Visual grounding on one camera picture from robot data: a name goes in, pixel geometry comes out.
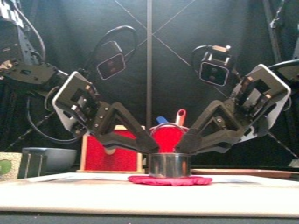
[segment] silver metal cup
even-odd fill
[[[182,178],[190,176],[189,155],[182,153],[149,154],[148,174],[156,178]]]

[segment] black cable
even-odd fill
[[[40,130],[38,130],[38,128],[34,126],[34,124],[33,124],[33,120],[32,120],[32,117],[30,117],[30,96],[28,96],[28,98],[26,98],[26,105],[25,105],[26,107],[26,120],[28,120],[28,122],[29,122],[29,124],[30,124],[30,127],[32,127],[32,129],[44,137],[44,138],[46,138],[48,140],[50,140],[53,143],[56,143],[56,144],[72,144],[72,143],[74,143],[74,142],[77,142],[78,141],[78,138],[72,138],[72,139],[57,139],[57,138],[53,138],[53,137],[50,137],[50,136],[48,136],[48,135],[45,135]]]
[[[22,12],[18,10],[17,6],[13,5],[14,10],[17,11],[17,13],[20,14],[24,22],[28,24],[28,26],[30,27],[33,34],[40,42],[40,48],[41,48],[41,61],[45,61],[45,47],[44,47],[44,43],[42,43],[42,38],[40,36],[40,33],[36,31],[36,29],[33,28],[33,25],[30,23],[30,21],[28,20],[28,18],[25,17],[25,15],[22,14]]]
[[[88,68],[89,64],[90,64],[90,61],[97,53],[97,51],[100,50],[100,47],[106,43],[108,39],[110,39],[114,35],[117,35],[120,32],[130,32],[133,34],[133,40],[134,40],[134,43],[133,43],[133,50],[132,52],[128,54],[128,56],[125,57],[125,62],[128,62],[134,53],[136,53],[136,48],[137,48],[137,35],[136,35],[136,30],[133,27],[128,26],[128,25],[121,25],[118,27],[116,27],[114,29],[112,29],[110,31],[108,31],[108,33],[105,34],[105,36],[102,37],[102,39],[97,42],[97,45],[93,49],[93,51],[90,52],[90,55],[88,56],[88,59],[84,63],[84,69]]]

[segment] black backdrop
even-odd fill
[[[280,1],[269,1],[276,11]],[[145,125],[146,93],[146,22],[152,23],[152,125],[154,118],[164,116],[173,122],[178,109],[186,109],[188,127],[212,100],[224,100],[232,86],[214,88],[202,83],[190,69],[190,54],[196,46],[230,46],[237,58],[237,71],[246,74],[257,64],[275,64],[267,29],[263,1],[252,0],[153,0],[152,20],[146,21],[145,0],[22,0],[22,11],[45,44],[46,61],[70,74],[89,56],[104,34],[120,25],[134,27],[138,48],[124,72],[108,80],[92,74],[101,98],[108,103],[121,102],[136,120]],[[280,51],[283,60],[292,58],[296,41],[299,2],[285,1],[279,26]],[[36,38],[32,42],[38,50]],[[124,52],[132,50],[129,34],[114,38]],[[41,99],[34,99],[33,120],[42,119]],[[25,132],[24,98],[18,97],[14,119],[6,145]],[[57,117],[41,129],[54,137],[68,138]],[[272,132],[288,145],[285,115],[277,118]],[[80,150],[80,142],[57,145],[32,133],[13,148],[24,146],[57,146]],[[285,166],[291,154],[267,136],[236,144],[225,154],[209,152],[192,157],[194,165],[230,166]]]

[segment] table surface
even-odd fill
[[[299,218],[295,181],[204,175],[209,185],[165,186],[133,184],[128,176],[70,172],[0,182],[0,211]]]

